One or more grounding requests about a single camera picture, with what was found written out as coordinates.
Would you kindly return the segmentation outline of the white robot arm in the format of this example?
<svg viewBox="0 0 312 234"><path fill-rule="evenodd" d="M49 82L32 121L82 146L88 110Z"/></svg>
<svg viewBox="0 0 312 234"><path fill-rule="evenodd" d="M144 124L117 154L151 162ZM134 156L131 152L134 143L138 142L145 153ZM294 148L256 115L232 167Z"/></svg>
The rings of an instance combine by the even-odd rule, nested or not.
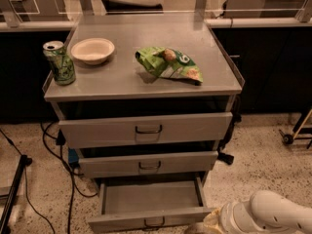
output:
<svg viewBox="0 0 312 234"><path fill-rule="evenodd" d="M183 234L312 234L312 209L269 190L215 209Z"/></svg>

